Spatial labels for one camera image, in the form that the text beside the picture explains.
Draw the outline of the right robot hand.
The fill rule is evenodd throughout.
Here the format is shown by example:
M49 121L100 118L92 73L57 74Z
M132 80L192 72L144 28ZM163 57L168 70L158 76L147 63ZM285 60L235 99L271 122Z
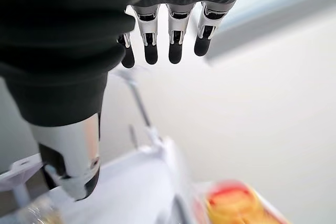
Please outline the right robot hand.
M138 26L147 63L157 62L158 10L169 10L169 60L179 63L190 13L200 2L194 52L207 53L236 0L1 0L1 76L30 125L50 178L79 201L100 173L100 113L108 72L134 65Z

